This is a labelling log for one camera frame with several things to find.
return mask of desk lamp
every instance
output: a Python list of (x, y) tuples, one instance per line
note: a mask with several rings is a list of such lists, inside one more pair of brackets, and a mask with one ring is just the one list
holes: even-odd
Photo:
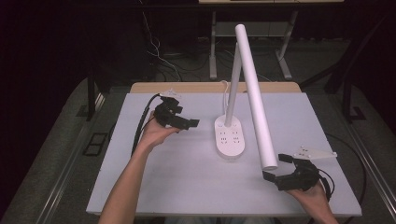
[(262, 95), (245, 26), (243, 24), (237, 25), (235, 27), (235, 32), (236, 46), (227, 110), (225, 115), (218, 117), (215, 121), (218, 153), (224, 159), (235, 160), (240, 157), (245, 150), (245, 140), (241, 122), (238, 118), (233, 116), (237, 85), (241, 68), (243, 68), (262, 169), (264, 171), (274, 170), (277, 168), (276, 155), (268, 128), (267, 118), (265, 116), (264, 106), (262, 104)]

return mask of power strip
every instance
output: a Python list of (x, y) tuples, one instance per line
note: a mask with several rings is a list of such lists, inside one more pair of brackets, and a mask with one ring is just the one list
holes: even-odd
[(223, 159), (235, 160), (245, 150), (245, 138), (239, 119), (233, 116), (230, 127), (225, 127), (225, 115), (215, 120), (216, 145)]

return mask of person's left hand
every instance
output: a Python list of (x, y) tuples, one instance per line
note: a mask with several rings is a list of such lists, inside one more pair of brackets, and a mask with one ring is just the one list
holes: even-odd
[(144, 144), (150, 149), (161, 144), (166, 137), (171, 135), (172, 133), (178, 133), (180, 129), (175, 127), (165, 128), (161, 124), (157, 122), (154, 118), (154, 112), (151, 111), (148, 123), (146, 124), (145, 130), (143, 131), (143, 135), (140, 139), (139, 144)]

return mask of background desk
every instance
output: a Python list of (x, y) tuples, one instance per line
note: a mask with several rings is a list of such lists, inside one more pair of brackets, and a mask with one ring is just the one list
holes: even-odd
[[(131, 156), (135, 127), (153, 92), (195, 91), (201, 87), (215, 92), (181, 93), (181, 116), (199, 119), (197, 128), (172, 134), (148, 158), (136, 213), (139, 216), (268, 216), (295, 217), (304, 209), (273, 183), (262, 179), (248, 95), (238, 93), (234, 114), (244, 129), (246, 150), (236, 161), (222, 159), (217, 151), (213, 123), (223, 114), (222, 83), (136, 84), (125, 98), (87, 212), (100, 214), (120, 172)], [(264, 107), (277, 153), (294, 153), (300, 146), (332, 151), (304, 93), (294, 83), (268, 83), (277, 92), (263, 95)], [(154, 108), (161, 100), (152, 102)], [(337, 216), (359, 216), (361, 208), (336, 159), (314, 161), (335, 181), (331, 207)], [(284, 162), (274, 171), (288, 175), (295, 167)]]

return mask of person's right hand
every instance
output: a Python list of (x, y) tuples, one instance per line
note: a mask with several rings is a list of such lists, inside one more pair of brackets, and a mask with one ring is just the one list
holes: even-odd
[(333, 224), (338, 223), (332, 214), (332, 209), (327, 202), (326, 193), (320, 181), (307, 191), (301, 189), (287, 190), (317, 223)]

